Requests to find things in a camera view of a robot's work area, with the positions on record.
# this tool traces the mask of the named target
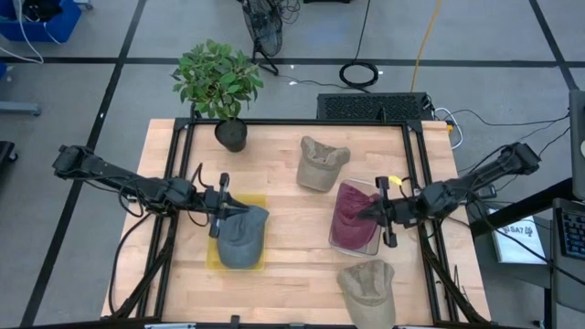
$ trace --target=maroon baseball cap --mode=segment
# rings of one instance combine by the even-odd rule
[[[331,238],[338,247],[357,250],[372,240],[376,221],[359,218],[357,214],[378,199],[378,194],[368,196],[345,183],[339,186],[331,225]]]

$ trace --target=electric fan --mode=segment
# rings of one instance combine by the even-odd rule
[[[242,8],[246,26],[254,41],[252,62],[256,63],[256,53],[261,53],[272,69],[262,65],[260,67],[278,75],[278,69],[269,59],[282,48],[282,19],[277,5],[273,0],[243,0]]]

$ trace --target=black keyboard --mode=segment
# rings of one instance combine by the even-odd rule
[[[585,260],[585,213],[563,211],[561,224],[559,235],[562,254]]]

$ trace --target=gray carpet floor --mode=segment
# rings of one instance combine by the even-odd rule
[[[38,102],[43,111],[39,117],[0,114],[0,140],[15,142],[20,154],[0,183],[0,327],[20,324],[68,197],[71,184],[57,179],[51,170],[59,146],[85,144],[97,118],[103,127],[96,152],[135,169],[149,120],[188,115],[188,106],[171,91],[169,74],[175,66],[165,59],[177,58],[207,38],[248,54],[251,51],[236,0],[146,0],[125,54],[131,60],[123,65],[108,103],[104,94],[112,85],[116,59],[136,7],[143,3],[93,0],[95,8],[83,12],[68,43],[34,45],[48,58],[47,64],[9,64],[11,70],[0,81],[0,100]],[[355,55],[366,3],[302,4],[297,22],[283,28],[277,58],[290,61],[279,66],[282,74],[341,83],[339,65],[329,59]],[[576,68],[583,63],[571,63],[585,59],[585,44],[579,42],[585,34],[585,2],[538,3],[568,62],[565,73],[585,88],[585,69]],[[433,7],[432,0],[373,0],[360,57],[415,59]],[[0,38],[0,47],[32,56],[26,44]],[[149,58],[158,61],[149,64]],[[428,92],[435,107],[471,109],[488,122],[549,120],[567,113],[567,74],[564,77],[556,65],[558,57],[529,0],[443,0],[423,58],[460,60],[441,65],[428,62],[420,68],[416,90]],[[485,64],[491,61],[501,64]],[[371,91],[409,90],[411,61],[389,61],[378,69],[383,74]],[[348,74],[357,80],[367,77],[359,69]],[[319,93],[352,92],[291,85],[288,79],[265,72],[262,78],[266,87],[243,117],[310,119],[315,117]],[[97,114],[104,110],[104,103],[109,106],[101,117]],[[453,152],[458,168],[540,127],[491,127],[468,113],[455,117],[464,135],[462,146]],[[558,122],[526,142],[540,150],[568,124]],[[569,136],[565,135],[543,154],[535,174],[519,177],[500,192],[499,199],[517,201],[570,175]],[[99,318],[123,219],[115,196],[86,187],[81,190],[35,324]],[[483,271],[483,279],[495,321],[529,327],[531,321],[543,318],[541,288],[490,271]],[[585,315],[561,308],[558,320],[560,328],[581,328]]]

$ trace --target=wooden work surface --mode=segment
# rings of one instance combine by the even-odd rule
[[[150,122],[138,174],[163,176],[173,124],[173,120]],[[445,123],[424,122],[423,127],[432,178],[444,180],[457,176]],[[265,267],[263,271],[207,270],[208,228],[195,226],[183,212],[179,219],[163,320],[225,323],[232,314],[239,314],[243,323],[351,324],[336,275],[341,269],[367,259],[330,248],[328,236],[335,195],[339,183],[345,178],[374,182],[377,175],[408,176],[400,128],[250,125],[248,144],[238,154],[224,149],[216,141],[213,130],[214,125],[196,127],[187,177],[202,162],[205,183],[217,186],[219,175],[227,172],[232,194],[267,195],[270,216]],[[316,193],[296,184],[300,141],[304,135],[351,150],[350,162],[344,165],[335,187],[328,193]],[[185,133],[181,138],[175,175]],[[414,134],[411,140],[423,186]],[[405,191],[410,191],[410,187],[406,186]],[[391,197],[400,197],[394,187],[390,188],[390,194]],[[467,221],[462,209],[452,216]],[[194,218],[204,222],[201,214],[194,215]],[[128,216],[123,231],[136,221],[137,218]],[[116,307],[143,276],[153,223],[149,219],[135,230],[122,249],[114,289]],[[431,324],[417,230],[405,230],[398,225],[394,229],[399,246],[389,249],[380,241],[376,258],[389,263],[396,272],[392,289],[397,324]],[[442,229],[451,273],[457,265],[459,282],[467,297],[479,314],[489,319],[469,229],[452,220],[445,220]],[[443,290],[440,284],[436,286],[442,318],[447,319]],[[152,287],[147,314],[153,313],[158,283],[153,283]],[[104,314],[109,313],[105,305],[103,310]]]

